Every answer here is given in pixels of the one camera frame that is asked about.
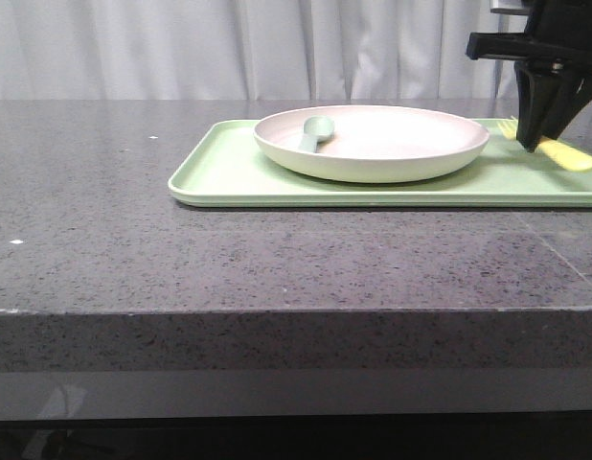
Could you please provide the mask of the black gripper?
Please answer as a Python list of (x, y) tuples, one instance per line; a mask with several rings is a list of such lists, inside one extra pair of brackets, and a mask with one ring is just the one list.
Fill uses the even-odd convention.
[(525, 16), (524, 30), (472, 33), (466, 55), (517, 61), (516, 139), (534, 151), (543, 136), (557, 139), (592, 101), (592, 1), (492, 1), (490, 11)]

